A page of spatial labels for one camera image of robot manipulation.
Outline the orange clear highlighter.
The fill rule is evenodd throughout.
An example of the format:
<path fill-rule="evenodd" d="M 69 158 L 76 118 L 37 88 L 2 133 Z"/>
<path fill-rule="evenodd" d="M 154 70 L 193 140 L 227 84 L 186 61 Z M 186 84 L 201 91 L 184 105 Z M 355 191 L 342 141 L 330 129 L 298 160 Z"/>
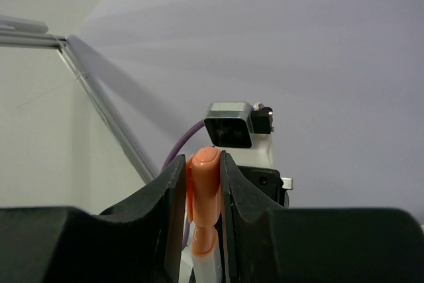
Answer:
<path fill-rule="evenodd" d="M 218 247 L 204 255 L 192 255 L 193 271 L 197 283 L 220 283 L 223 278 Z"/>

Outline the orange highlighter cap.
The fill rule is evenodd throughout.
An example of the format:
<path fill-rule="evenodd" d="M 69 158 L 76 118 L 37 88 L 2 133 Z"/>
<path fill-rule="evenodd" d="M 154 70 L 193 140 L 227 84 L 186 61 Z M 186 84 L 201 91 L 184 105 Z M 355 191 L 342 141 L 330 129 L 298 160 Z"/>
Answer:
<path fill-rule="evenodd" d="M 217 244 L 215 224 L 221 214 L 220 160 L 220 150 L 208 146 L 199 149 L 186 164 L 187 218 L 195 226 L 191 244 L 194 256 L 210 254 Z"/>

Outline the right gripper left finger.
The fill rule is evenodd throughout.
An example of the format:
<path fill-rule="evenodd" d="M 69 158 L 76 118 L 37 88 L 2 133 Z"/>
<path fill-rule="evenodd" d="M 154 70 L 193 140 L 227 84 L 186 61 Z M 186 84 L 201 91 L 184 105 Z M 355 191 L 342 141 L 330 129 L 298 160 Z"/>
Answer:
<path fill-rule="evenodd" d="M 177 282 L 186 158 L 92 215 L 74 207 L 1 210 L 2 282 Z"/>

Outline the aluminium rail right edge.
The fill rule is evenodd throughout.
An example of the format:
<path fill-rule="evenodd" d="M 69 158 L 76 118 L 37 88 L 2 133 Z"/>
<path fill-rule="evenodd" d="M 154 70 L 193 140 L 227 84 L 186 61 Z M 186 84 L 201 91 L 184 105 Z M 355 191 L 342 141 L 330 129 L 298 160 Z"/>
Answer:
<path fill-rule="evenodd" d="M 149 163 L 126 129 L 120 124 L 96 86 L 92 76 L 83 67 L 67 38 L 49 33 L 41 21 L 1 16 L 1 46 L 57 50 L 62 61 L 88 95 L 91 104 L 123 152 L 145 183 L 153 181 L 157 172 Z"/>

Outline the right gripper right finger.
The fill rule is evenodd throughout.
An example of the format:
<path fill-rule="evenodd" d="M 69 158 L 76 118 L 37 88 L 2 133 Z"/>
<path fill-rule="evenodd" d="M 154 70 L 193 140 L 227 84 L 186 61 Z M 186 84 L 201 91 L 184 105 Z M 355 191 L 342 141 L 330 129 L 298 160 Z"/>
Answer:
<path fill-rule="evenodd" d="M 221 155 L 227 282 L 422 282 L 423 231 L 405 211 L 292 209 Z"/>

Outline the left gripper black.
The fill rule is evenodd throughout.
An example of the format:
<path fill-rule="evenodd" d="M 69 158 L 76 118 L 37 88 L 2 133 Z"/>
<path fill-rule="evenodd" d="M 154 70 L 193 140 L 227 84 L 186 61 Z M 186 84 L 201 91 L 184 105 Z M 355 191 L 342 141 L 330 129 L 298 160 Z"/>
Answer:
<path fill-rule="evenodd" d="M 252 147 L 238 161 L 242 175 L 261 190 L 266 196 L 281 206 L 288 208 L 288 192 L 293 189 L 293 180 L 281 176 L 274 165 L 274 148 L 272 144 L 273 109 L 262 103 L 256 103 L 250 114 L 253 134 Z"/>

